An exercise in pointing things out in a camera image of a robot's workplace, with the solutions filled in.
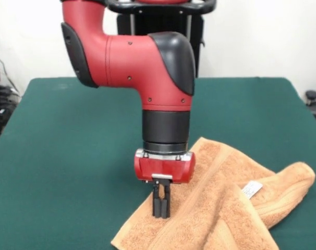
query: metal handle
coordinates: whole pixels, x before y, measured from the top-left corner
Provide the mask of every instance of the metal handle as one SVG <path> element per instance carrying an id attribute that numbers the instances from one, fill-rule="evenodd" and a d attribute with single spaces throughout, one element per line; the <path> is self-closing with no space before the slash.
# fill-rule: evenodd
<path id="1" fill-rule="evenodd" d="M 216 8 L 216 0 L 182 4 L 147 4 L 135 1 L 120 2 L 119 0 L 105 0 L 104 2 L 108 9 L 120 14 L 203 15 Z"/>

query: table surface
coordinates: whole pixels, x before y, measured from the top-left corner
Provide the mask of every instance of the table surface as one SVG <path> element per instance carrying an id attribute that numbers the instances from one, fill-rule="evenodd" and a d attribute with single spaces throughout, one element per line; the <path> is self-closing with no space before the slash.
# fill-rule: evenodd
<path id="1" fill-rule="evenodd" d="M 113 249 L 151 191 L 133 171 L 141 136 L 136 91 L 33 80 L 0 139 L 0 249 Z M 285 79 L 197 80 L 190 146 L 201 136 L 316 172 L 316 121 Z M 281 249 L 316 249 L 316 182 L 271 233 Z"/>

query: black cylindrical joint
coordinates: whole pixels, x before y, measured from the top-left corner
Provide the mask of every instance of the black cylindrical joint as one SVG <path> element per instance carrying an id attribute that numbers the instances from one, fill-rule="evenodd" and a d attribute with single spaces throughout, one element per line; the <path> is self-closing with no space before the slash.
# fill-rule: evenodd
<path id="1" fill-rule="evenodd" d="M 189 111 L 143 110 L 144 150 L 155 154 L 180 154 L 187 151 Z"/>

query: black stand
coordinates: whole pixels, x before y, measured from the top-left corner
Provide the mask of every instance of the black stand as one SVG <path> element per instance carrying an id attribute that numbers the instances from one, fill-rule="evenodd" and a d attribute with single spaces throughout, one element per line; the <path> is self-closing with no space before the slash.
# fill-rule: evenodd
<path id="1" fill-rule="evenodd" d="M 198 77 L 200 46 L 203 44 L 203 24 L 204 21 L 200 15 L 119 14 L 117 17 L 117 30 L 120 35 L 147 35 L 155 32 L 176 31 L 186 36 L 194 52 L 196 77 Z"/>

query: white wall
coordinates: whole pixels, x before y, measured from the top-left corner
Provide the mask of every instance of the white wall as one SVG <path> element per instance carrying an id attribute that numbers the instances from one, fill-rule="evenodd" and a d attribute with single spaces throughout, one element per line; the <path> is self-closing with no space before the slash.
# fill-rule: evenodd
<path id="1" fill-rule="evenodd" d="M 116 14 L 103 27 L 116 34 Z M 0 58 L 23 93 L 36 77 L 74 76 L 58 0 L 0 1 Z M 316 0 L 218 0 L 205 16 L 203 77 L 287 77 L 316 90 Z"/>

